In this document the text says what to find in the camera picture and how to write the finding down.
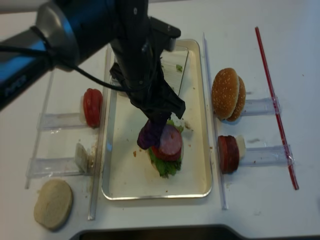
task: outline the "rectangular tray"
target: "rectangular tray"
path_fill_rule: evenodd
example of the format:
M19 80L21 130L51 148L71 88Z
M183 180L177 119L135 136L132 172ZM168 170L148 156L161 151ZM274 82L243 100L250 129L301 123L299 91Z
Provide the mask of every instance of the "rectangular tray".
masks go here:
M159 176L147 151L137 145L147 118L127 97L110 90L102 176L102 192L109 200L202 198L212 189L214 154L208 143L200 49L194 40L178 40L179 47L189 51L179 94L186 110L181 120L174 114L171 118L176 125L188 122L191 127L182 132L181 170L169 178Z

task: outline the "bread slice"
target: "bread slice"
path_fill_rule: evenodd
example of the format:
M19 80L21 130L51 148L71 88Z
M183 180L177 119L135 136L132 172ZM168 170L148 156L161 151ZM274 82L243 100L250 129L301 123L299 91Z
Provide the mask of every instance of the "bread slice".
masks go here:
M231 117L229 117L227 119L227 121L229 122L234 122L235 120L237 120L241 113L242 110L245 107L245 103L246 103L246 87L245 87L245 83L244 81L241 79L241 77L239 77L239 95L238 95L238 101L236 102L235 105L235 109L231 115Z
M67 220L73 203L70 186L61 179L47 181L34 206L34 220L49 230L56 230Z
M212 107L221 120L232 116L239 96L239 78L233 68L225 68L217 73L211 89Z

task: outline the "green lettuce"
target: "green lettuce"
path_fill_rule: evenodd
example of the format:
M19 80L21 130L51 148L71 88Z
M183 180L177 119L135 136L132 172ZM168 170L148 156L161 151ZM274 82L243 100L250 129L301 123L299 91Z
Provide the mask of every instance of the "green lettuce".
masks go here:
M172 120L168 120L166 124L176 127L176 129L180 133L182 133L182 131L184 130L183 126L175 126L175 123ZM155 165L156 169L160 174L160 177L168 178L169 175L174 176L177 173L177 171L181 169L181 156L177 161L163 161L154 155L154 152L152 151L151 147L148 149L148 151L151 162Z

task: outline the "white tabletop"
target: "white tabletop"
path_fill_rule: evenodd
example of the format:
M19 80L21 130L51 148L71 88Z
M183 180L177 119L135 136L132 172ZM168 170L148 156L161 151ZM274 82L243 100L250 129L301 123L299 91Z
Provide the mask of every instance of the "white tabletop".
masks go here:
M259 51L254 29L259 27L300 190L293 189L289 174L279 179L287 187L266 182L265 189L257 190L255 178L261 171L251 171L250 184L230 185L230 209L223 211L214 170L213 189L203 199L108 201L99 192L96 220L87 221L88 203L81 207L77 202L66 226L49 232L34 221L36 189L24 189L48 73L0 113L0 238L68 239L86 230L208 224L227 225L249 238L320 235L319 12L317 0L193 0L149 6L149 15L179 27L182 39L195 39L201 55L205 33L212 78L225 67L236 68L242 78L265 76L262 62L257 60L254 66L259 67L252 67L243 61L246 52L237 51L239 46ZM26 29L35 17L35 13L0 15L0 39ZM88 61L101 63L104 57L101 50Z

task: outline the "food crumb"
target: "food crumb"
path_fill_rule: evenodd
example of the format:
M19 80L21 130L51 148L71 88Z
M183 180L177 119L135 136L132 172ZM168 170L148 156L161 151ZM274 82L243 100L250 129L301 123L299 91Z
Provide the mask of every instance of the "food crumb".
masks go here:
M187 121L184 122L184 126L186 129L191 129L190 123Z

